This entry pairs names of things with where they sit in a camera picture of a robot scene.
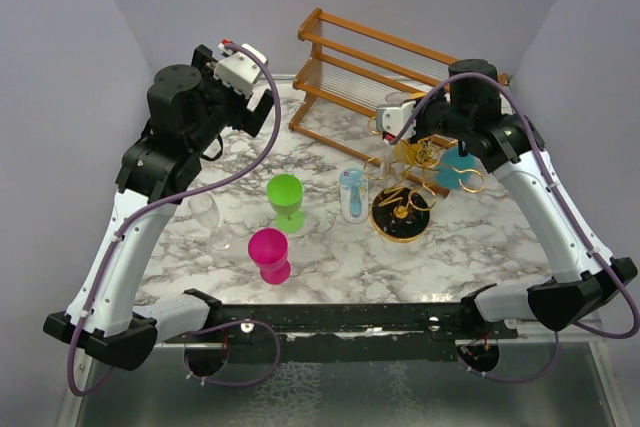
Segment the blue plastic wine glass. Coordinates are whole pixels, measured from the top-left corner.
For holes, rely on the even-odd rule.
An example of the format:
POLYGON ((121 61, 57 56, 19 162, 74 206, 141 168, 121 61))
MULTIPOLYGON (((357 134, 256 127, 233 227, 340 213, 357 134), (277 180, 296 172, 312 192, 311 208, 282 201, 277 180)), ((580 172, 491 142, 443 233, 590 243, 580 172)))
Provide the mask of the blue plastic wine glass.
POLYGON ((461 190, 476 167, 476 158, 470 154, 461 156, 457 147, 446 150, 439 159, 435 181, 443 188, 461 190))

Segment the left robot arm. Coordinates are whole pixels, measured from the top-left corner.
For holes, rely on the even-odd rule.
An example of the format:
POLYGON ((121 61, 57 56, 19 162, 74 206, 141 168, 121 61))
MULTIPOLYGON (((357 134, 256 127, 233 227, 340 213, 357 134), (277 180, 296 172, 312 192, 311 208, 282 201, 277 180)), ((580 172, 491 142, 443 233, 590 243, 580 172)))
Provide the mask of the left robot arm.
POLYGON ((226 128, 255 137, 277 110, 276 87, 251 100, 259 78, 270 80, 267 57, 248 44, 220 43, 221 59, 204 45, 190 64, 158 71, 146 93, 149 119, 125 152, 116 179, 111 220, 81 289, 50 314, 46 334, 89 357, 126 371, 154 346, 189 332, 206 342, 220 332, 215 299, 189 290, 147 308, 134 304, 156 243, 191 184, 206 150, 226 128))

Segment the yellow plastic wine glass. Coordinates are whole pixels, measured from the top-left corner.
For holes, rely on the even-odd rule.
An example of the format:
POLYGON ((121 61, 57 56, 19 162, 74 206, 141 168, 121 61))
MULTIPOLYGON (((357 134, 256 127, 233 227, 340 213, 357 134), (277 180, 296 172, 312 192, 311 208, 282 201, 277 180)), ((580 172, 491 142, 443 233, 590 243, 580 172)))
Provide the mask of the yellow plastic wine glass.
MULTIPOLYGON (((415 99, 417 104, 424 98, 426 95, 425 92, 419 92, 414 94, 401 94, 399 93, 391 104, 399 104, 405 100, 415 99)), ((435 155, 433 151, 431 151, 431 147, 429 146, 429 140, 423 138, 418 142, 413 142, 410 140, 409 135, 412 130, 410 128, 407 129, 404 136, 392 146, 393 157, 398 160, 409 163, 417 163, 421 164, 423 162, 427 162, 428 164, 433 164, 434 160, 432 157, 435 155)))

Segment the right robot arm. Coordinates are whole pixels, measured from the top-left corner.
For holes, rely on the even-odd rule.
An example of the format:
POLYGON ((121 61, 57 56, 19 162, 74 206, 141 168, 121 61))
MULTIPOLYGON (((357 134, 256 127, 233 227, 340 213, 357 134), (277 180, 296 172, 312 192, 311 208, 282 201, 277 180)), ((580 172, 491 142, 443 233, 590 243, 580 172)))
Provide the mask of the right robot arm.
POLYGON ((493 285, 470 295, 459 314, 461 330, 481 338, 497 321, 534 320, 560 332, 583 328, 583 318, 622 296, 632 324, 619 338, 639 331, 639 308, 627 287, 638 267, 617 257, 593 232, 568 194, 544 141, 482 59, 458 61, 449 76, 426 93, 404 100, 391 132, 416 142, 436 134, 457 140, 520 208, 550 268, 536 284, 493 285))

